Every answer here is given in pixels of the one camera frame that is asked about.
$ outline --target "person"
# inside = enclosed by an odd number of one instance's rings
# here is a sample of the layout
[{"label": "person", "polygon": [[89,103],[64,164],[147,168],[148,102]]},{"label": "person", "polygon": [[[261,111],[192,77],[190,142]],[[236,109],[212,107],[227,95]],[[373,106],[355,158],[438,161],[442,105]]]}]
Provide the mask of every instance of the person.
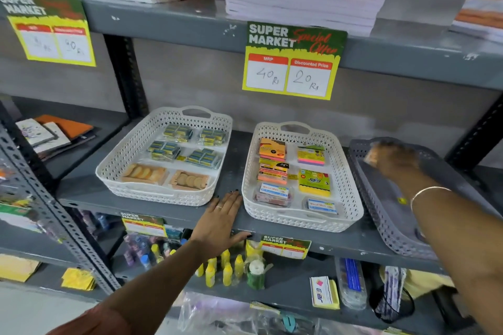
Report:
[{"label": "person", "polygon": [[[468,309],[490,335],[503,330],[503,221],[423,173],[411,149],[381,143],[375,167],[411,202],[419,227]],[[154,335],[173,301],[204,261],[248,236],[230,236],[238,191],[214,198],[190,240],[97,307],[48,335]]]}]

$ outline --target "white plastic basket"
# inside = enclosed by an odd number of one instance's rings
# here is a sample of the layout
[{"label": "white plastic basket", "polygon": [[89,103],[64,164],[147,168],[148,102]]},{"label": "white plastic basket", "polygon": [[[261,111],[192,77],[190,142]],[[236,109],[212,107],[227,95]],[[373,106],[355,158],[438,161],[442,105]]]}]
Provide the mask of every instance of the white plastic basket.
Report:
[{"label": "white plastic basket", "polygon": [[[204,111],[208,113],[210,117],[201,118],[185,115],[184,111],[189,109]],[[181,160],[174,160],[172,162],[156,162],[151,160],[149,163],[166,167],[170,172],[167,180],[162,186],[147,183],[121,182],[120,178],[122,173],[124,173],[128,165],[137,161],[138,158],[145,153],[148,146],[170,123],[183,124],[195,129],[217,129],[225,131],[227,135],[224,144],[214,147],[215,150],[223,153],[220,166],[212,170]],[[116,145],[110,154],[101,161],[96,168],[96,176],[117,196],[179,205],[205,205],[210,201],[215,191],[227,152],[231,131],[232,118],[228,115],[217,114],[200,106],[185,106],[181,108],[160,107],[143,118],[141,122]],[[182,143],[182,146],[184,146],[187,152],[190,152],[190,150],[194,148],[202,147],[194,143],[194,138],[189,141],[189,143]],[[177,169],[209,175],[210,179],[207,187],[201,191],[180,191],[171,188],[168,182],[174,170]]]},{"label": "white plastic basket", "polygon": [[[291,125],[301,126],[307,129],[308,133],[302,134],[282,129],[284,126]],[[292,203],[288,208],[264,204],[254,199],[255,189],[260,183],[257,180],[257,174],[259,171],[258,153],[261,138],[286,142],[286,162],[290,164],[291,174],[298,172],[299,168],[330,174],[331,196],[328,200],[341,203],[343,206],[342,212],[339,213],[337,218],[304,209],[302,201],[305,197],[311,195],[299,191],[298,180],[288,180],[287,186],[293,191]],[[297,145],[301,143],[324,146],[325,166],[311,166],[299,163],[297,161]],[[348,229],[363,216],[364,212],[355,180],[337,137],[328,131],[312,129],[305,123],[300,122],[262,122],[255,127],[248,151],[247,164],[244,169],[242,195],[245,209],[250,216],[256,219],[328,232],[342,232]]]}]

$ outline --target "person's right arm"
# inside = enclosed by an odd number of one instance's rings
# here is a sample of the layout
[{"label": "person's right arm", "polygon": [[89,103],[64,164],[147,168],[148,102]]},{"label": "person's right arm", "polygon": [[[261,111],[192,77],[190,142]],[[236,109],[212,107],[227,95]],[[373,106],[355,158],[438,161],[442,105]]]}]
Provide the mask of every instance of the person's right arm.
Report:
[{"label": "person's right arm", "polygon": [[[395,145],[376,150],[377,168],[409,202],[441,186],[419,169],[414,152]],[[470,313],[489,334],[503,333],[503,220],[440,188],[421,192],[412,211]]]}]

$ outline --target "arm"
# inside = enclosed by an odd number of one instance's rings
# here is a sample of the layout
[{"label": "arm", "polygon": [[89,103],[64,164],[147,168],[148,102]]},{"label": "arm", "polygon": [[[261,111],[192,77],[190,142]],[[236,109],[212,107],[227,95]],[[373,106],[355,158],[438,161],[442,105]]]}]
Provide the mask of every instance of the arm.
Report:
[{"label": "arm", "polygon": [[237,191],[227,193],[220,203],[214,198],[185,245],[100,305],[121,314],[132,335],[154,335],[197,268],[250,235],[241,232],[230,237],[241,202]]},{"label": "arm", "polygon": [[[418,167],[416,155],[398,146],[379,145],[377,168],[411,199],[440,186]],[[473,317],[490,334],[503,328],[503,220],[455,192],[432,188],[420,193],[412,211]]]}]

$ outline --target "person's left arm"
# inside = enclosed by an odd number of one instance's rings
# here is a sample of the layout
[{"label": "person's left arm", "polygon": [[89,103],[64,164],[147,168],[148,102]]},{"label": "person's left arm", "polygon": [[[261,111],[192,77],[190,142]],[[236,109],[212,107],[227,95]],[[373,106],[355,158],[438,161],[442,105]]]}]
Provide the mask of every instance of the person's left arm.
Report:
[{"label": "person's left arm", "polygon": [[242,203],[239,192],[213,198],[199,219],[189,241],[149,271],[128,282],[102,303],[119,313],[132,335],[154,335],[189,279],[203,262],[243,241],[249,232],[230,237]]}]

